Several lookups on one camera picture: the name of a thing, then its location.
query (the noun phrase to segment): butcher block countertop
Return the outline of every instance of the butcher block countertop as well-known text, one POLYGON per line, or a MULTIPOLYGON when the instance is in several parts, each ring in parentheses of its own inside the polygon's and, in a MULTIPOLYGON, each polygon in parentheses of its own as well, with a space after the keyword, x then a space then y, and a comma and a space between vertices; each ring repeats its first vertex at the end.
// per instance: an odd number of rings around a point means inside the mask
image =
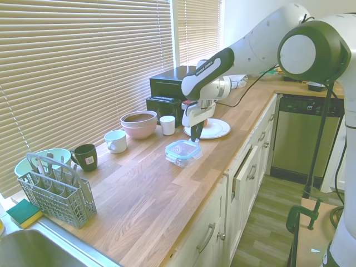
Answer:
MULTIPOLYGON (((237 103, 248 85, 234 90, 224 103, 237 103)), ((335 92, 343 97, 340 87, 335 92)), ((326 95, 300 83, 259 81, 237 107, 217 105, 214 118, 227 122, 231 131, 201 140, 203 156, 188 169, 165 159, 168 144, 188 139, 182 127, 171 136, 163 136, 157 126, 145 140, 128 138, 121 154, 109 153, 102 144, 97 147, 97 170, 78 171, 90 181, 97 215, 80 230, 57 222, 125 267, 164 265, 273 93, 326 95)))

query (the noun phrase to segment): food container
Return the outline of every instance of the food container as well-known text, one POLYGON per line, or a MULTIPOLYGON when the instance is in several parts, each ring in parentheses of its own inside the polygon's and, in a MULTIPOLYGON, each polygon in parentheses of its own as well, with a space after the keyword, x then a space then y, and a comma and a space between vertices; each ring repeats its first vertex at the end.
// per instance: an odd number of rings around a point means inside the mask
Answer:
POLYGON ((166 147, 166 159, 186 168, 202 156, 200 145, 188 140, 178 140, 166 147))

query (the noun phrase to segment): blue lid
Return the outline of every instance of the blue lid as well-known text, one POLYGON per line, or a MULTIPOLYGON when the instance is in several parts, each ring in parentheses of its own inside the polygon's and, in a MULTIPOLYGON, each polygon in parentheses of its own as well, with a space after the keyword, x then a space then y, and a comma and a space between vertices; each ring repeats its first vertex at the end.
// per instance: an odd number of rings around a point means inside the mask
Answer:
POLYGON ((199 144, 188 140, 178 140, 166 147, 166 155, 180 160, 189 160, 199 152, 199 144))

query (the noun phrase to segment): sink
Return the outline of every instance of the sink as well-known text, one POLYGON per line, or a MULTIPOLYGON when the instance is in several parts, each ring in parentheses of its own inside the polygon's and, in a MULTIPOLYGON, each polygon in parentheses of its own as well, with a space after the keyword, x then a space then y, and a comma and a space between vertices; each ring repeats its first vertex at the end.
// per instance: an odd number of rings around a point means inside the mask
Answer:
POLYGON ((45 216, 26 230, 8 214, 0 218, 0 267, 121 267, 45 216))
POLYGON ((41 232, 32 229, 16 231, 1 239, 0 259, 14 267, 85 266, 41 232))

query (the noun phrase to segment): gray plastic basket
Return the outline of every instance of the gray plastic basket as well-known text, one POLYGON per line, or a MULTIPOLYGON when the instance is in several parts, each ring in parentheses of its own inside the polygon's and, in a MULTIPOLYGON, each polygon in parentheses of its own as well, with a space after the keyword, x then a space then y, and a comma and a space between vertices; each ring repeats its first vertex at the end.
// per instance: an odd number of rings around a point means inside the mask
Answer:
POLYGON ((33 170, 18 178, 28 200, 42 212, 54 216, 75 228, 81 228, 94 216, 96 207, 89 182, 81 179, 68 165, 51 159, 28 153, 27 158, 33 170), (44 174, 33 165, 31 158, 47 164, 59 165, 60 170, 51 170, 42 166, 44 174))

